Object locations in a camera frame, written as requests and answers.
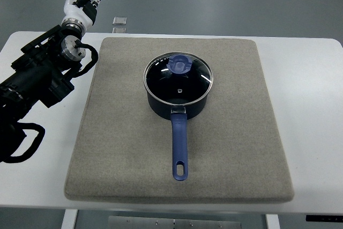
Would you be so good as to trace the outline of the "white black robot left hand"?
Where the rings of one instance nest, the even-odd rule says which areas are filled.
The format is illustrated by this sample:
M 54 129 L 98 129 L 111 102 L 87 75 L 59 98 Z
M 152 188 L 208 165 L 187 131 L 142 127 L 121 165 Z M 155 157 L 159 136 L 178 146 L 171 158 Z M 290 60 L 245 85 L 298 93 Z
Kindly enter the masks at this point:
M 102 0 L 65 0 L 62 22 L 76 21 L 84 31 L 92 27 L 97 16 L 97 8 Z

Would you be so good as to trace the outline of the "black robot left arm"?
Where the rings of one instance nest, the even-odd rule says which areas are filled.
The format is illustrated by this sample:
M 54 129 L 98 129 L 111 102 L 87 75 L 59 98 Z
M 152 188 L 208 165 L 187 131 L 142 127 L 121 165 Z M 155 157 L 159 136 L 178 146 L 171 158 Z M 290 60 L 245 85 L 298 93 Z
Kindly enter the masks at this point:
M 74 90 L 71 79 L 90 71 L 98 52 L 82 43 L 85 25 L 66 18 L 24 47 L 23 55 L 11 67 L 14 74 L 1 83 L 1 161 L 20 163 L 40 146 L 45 129 L 22 123 L 38 102 L 51 107 Z

